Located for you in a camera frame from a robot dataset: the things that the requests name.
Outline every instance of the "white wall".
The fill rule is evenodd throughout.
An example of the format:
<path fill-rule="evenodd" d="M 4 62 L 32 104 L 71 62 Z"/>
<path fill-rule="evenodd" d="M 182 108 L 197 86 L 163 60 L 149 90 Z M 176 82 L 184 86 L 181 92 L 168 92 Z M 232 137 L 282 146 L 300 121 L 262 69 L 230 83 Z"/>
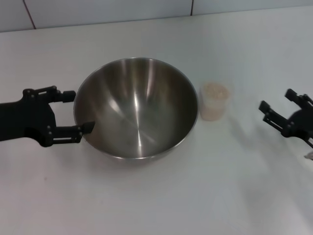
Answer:
<path fill-rule="evenodd" d="M 193 15 L 313 5 L 313 0 L 194 0 Z"/>
<path fill-rule="evenodd" d="M 190 15 L 192 0 L 26 0 L 37 28 Z"/>
<path fill-rule="evenodd" d="M 33 29 L 22 0 L 0 0 L 0 32 Z"/>

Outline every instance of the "metal mixing bowl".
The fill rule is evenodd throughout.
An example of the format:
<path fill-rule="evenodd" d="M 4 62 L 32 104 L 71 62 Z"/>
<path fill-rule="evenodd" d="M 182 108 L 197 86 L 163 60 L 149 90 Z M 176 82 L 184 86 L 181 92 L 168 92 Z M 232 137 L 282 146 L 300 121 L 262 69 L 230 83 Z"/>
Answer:
<path fill-rule="evenodd" d="M 95 121 L 85 138 L 119 159 L 158 156 L 179 145 L 198 117 L 197 94 L 173 66 L 149 58 L 111 62 L 81 85 L 74 103 L 77 125 Z"/>

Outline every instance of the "white table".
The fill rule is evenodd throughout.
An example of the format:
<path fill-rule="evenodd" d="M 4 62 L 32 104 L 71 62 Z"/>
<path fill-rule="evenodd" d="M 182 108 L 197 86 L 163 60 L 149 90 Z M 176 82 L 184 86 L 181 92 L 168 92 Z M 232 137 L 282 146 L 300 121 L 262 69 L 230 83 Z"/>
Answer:
<path fill-rule="evenodd" d="M 130 167 L 84 141 L 0 142 L 0 233 L 6 235 L 308 235 L 313 173 L 301 140 L 262 122 L 261 100 L 288 117 L 288 88 L 313 95 L 313 7 L 246 11 L 0 34 L 0 101 L 24 88 L 78 90 L 95 69 L 152 57 L 198 90 L 233 83 L 229 114 L 199 118 L 169 156 Z M 53 104 L 74 125 L 72 103 Z"/>

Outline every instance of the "bowl rim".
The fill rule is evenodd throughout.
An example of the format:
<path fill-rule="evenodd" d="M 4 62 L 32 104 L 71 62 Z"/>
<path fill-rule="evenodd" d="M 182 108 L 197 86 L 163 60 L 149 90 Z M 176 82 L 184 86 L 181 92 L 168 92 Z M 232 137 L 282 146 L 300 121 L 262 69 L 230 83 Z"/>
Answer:
<path fill-rule="evenodd" d="M 95 71 L 93 71 L 84 81 L 83 83 L 79 86 L 78 88 L 78 91 L 76 93 L 76 96 L 75 96 L 75 100 L 74 100 L 74 105 L 73 105 L 73 114 L 74 114 L 74 121 L 75 121 L 75 124 L 77 125 L 77 121 L 76 121 L 76 115 L 75 115 L 75 105 L 76 105 L 76 98 L 79 94 L 79 91 L 81 90 L 82 86 L 90 79 L 90 77 L 92 75 L 94 75 L 98 70 L 112 64 L 112 63 L 116 63 L 116 62 L 119 62 L 119 61 L 122 61 L 122 60 L 133 60 L 133 59 L 144 59 L 144 60 L 153 60 L 153 61 L 158 61 L 158 62 L 161 62 L 161 63 L 164 63 L 166 64 L 167 66 L 169 67 L 172 67 L 174 70 L 176 70 L 177 72 L 179 72 L 185 79 L 186 81 L 189 83 L 189 85 L 191 86 L 192 90 L 194 91 L 194 94 L 196 96 L 196 105 L 197 105 L 197 113 L 196 113 L 196 117 L 195 117 L 195 120 L 194 120 L 194 123 L 192 125 L 192 127 L 190 128 L 190 130 L 188 131 L 188 133 L 181 139 L 181 141 L 179 141 L 177 144 L 175 144 L 174 146 L 170 147 L 169 149 L 166 149 L 165 151 L 163 152 L 159 152 L 157 154 L 154 154 L 154 155 L 148 155 L 148 156 L 145 156 L 145 157 L 135 157 L 135 158 L 127 158 L 127 157 L 121 157 L 121 156 L 116 156 L 116 155 L 113 155 L 113 154 L 110 154 L 106 151 L 102 151 L 102 150 L 99 150 L 98 148 L 96 148 L 95 146 L 93 146 L 91 143 L 89 143 L 86 138 L 85 138 L 85 135 L 83 135 L 83 138 L 85 139 L 85 141 L 91 145 L 93 148 L 95 148 L 96 150 L 98 150 L 99 152 L 101 153 L 104 153 L 106 155 L 108 155 L 109 157 L 112 157 L 112 158 L 115 158 L 115 159 L 119 159 L 119 160 L 143 160 L 143 159 L 152 159 L 152 158 L 156 158 L 158 156 L 161 156 L 161 155 L 164 155 L 166 153 L 169 153 L 170 151 L 172 151 L 174 148 L 176 148 L 178 145 L 180 145 L 190 134 L 190 132 L 194 129 L 196 123 L 197 123 L 197 120 L 198 120 L 198 117 L 199 117 L 199 98 L 198 98 L 198 95 L 197 95 L 197 92 L 196 92 L 196 89 L 195 87 L 193 86 L 193 84 L 191 83 L 191 81 L 189 80 L 189 78 L 183 73 L 181 72 L 179 69 L 177 69 L 176 67 L 164 62 L 164 61 L 161 61 L 161 60 L 158 60 L 158 59 L 153 59 L 153 58 L 149 58 L 149 57 L 130 57 L 130 58 L 123 58 L 123 59 L 118 59 L 118 60 L 114 60 L 114 61 L 111 61 L 99 68 L 97 68 Z"/>

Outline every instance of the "white tabletop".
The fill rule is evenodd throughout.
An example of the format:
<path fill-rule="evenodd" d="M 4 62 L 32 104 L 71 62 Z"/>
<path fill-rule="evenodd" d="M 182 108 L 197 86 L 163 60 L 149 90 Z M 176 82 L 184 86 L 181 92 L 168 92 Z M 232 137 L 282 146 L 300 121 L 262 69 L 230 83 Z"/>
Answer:
<path fill-rule="evenodd" d="M 222 120 L 199 118 L 166 158 L 113 163 L 80 144 L 0 142 L 0 233 L 10 235 L 308 235 L 313 173 L 301 140 L 262 122 L 288 117 L 288 88 L 313 96 L 313 7 L 246 11 L 0 34 L 0 101 L 25 88 L 77 90 L 98 67 L 151 57 L 233 84 Z M 72 103 L 53 104 L 74 125 Z"/>

